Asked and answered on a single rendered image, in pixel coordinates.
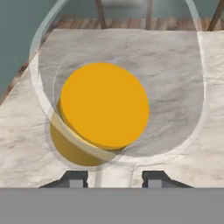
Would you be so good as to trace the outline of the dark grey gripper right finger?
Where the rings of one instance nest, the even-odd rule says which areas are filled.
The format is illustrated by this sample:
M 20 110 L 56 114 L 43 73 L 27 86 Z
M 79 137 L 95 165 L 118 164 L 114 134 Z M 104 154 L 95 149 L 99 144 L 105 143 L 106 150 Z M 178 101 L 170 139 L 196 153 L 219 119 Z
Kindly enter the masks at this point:
M 142 188 L 191 188 L 177 180 L 171 179 L 164 171 L 143 171 Z

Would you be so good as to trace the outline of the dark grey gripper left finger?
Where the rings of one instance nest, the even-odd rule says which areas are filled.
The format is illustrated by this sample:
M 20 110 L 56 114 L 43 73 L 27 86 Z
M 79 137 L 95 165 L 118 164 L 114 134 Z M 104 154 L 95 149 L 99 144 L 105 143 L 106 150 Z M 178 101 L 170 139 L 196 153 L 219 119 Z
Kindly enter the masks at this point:
M 88 188 L 87 171 L 66 171 L 64 175 L 51 183 L 42 185 L 42 188 Z

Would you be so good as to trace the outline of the orange round cylinder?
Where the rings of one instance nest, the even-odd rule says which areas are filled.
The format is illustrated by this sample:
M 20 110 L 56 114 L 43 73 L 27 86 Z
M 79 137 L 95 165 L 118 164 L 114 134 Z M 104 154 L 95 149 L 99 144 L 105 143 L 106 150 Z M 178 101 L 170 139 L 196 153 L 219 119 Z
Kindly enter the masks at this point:
M 128 70 L 90 63 L 75 70 L 62 86 L 57 105 L 64 125 L 50 128 L 59 154 L 77 165 L 96 166 L 120 153 L 145 131 L 150 107 L 144 87 Z

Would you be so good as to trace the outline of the brown wooden stool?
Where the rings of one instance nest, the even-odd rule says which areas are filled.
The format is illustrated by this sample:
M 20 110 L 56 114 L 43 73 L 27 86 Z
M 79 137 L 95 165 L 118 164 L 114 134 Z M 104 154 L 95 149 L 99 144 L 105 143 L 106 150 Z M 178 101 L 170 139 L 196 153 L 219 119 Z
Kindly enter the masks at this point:
M 96 5 L 101 29 L 107 29 L 102 1 L 94 0 L 94 2 Z M 152 15 L 153 0 L 146 0 L 146 2 L 147 2 L 147 14 L 146 14 L 145 30 L 150 30 L 151 29 L 151 15 Z

